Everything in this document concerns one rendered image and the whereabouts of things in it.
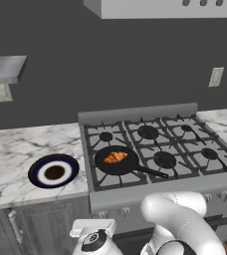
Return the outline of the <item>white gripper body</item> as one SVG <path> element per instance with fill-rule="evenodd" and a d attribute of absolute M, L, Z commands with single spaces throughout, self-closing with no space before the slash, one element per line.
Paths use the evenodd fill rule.
<path fill-rule="evenodd" d="M 108 236 L 113 236 L 115 228 L 116 224 L 114 219 L 76 219 L 70 231 L 70 236 L 79 238 L 80 236 L 93 233 L 99 229 L 105 230 Z"/>

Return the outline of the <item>black frying pan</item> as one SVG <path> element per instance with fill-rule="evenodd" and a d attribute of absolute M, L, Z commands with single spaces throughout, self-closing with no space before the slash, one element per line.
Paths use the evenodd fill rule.
<path fill-rule="evenodd" d="M 121 162 L 106 163 L 105 159 L 113 151 L 125 152 L 126 157 Z M 159 176 L 162 178 L 168 177 L 166 173 L 141 166 L 136 152 L 127 146 L 121 145 L 111 145 L 99 150 L 95 156 L 95 165 L 99 170 L 109 175 L 126 175 L 137 170 L 153 176 Z"/>

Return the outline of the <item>orange croissant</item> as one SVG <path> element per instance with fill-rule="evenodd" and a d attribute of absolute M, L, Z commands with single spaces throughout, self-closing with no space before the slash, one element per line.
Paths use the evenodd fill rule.
<path fill-rule="evenodd" d="M 112 151 L 105 159 L 105 163 L 119 163 L 127 157 L 127 153 L 123 151 Z"/>

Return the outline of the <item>grey gas stove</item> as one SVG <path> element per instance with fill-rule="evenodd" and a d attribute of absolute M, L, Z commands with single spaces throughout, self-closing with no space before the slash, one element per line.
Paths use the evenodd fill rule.
<path fill-rule="evenodd" d="M 196 104 L 86 112 L 78 115 L 93 219 L 107 211 L 116 233 L 152 227 L 141 213 L 144 197 L 153 193 L 191 191 L 211 194 L 204 216 L 227 217 L 227 110 L 202 112 Z M 133 149 L 139 164 L 168 175 L 167 178 L 133 171 L 109 175 L 95 165 L 96 153 L 111 145 Z M 117 211 L 130 208 L 127 216 Z M 214 231 L 227 240 L 227 225 Z M 138 255 L 151 237 L 116 239 L 125 255 Z"/>

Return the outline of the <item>blue and white plate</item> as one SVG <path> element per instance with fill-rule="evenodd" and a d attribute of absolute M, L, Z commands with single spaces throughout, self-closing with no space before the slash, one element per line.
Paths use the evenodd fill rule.
<path fill-rule="evenodd" d="M 79 163 L 72 156 L 55 153 L 36 160 L 28 170 L 28 178 L 37 187 L 58 188 L 72 182 L 79 170 Z"/>

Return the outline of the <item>grey metal shelf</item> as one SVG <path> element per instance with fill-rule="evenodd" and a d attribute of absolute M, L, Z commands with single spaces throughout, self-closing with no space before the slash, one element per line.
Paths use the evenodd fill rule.
<path fill-rule="evenodd" d="M 17 84 L 26 62 L 26 56 L 0 56 L 0 84 Z"/>

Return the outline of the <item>grey range hood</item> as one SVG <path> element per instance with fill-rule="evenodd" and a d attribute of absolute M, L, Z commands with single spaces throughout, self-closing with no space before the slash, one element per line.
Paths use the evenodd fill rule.
<path fill-rule="evenodd" d="M 84 0 L 102 19 L 227 18 L 227 0 Z"/>

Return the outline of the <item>white wall outlet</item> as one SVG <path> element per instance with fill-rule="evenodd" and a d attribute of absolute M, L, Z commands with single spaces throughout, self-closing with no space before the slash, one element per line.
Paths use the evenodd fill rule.
<path fill-rule="evenodd" d="M 12 102 L 13 98 L 8 84 L 0 84 L 0 103 Z"/>
<path fill-rule="evenodd" d="M 209 81 L 209 88 L 219 87 L 221 83 L 221 79 L 223 76 L 224 68 L 214 68 L 211 73 L 210 81 Z"/>

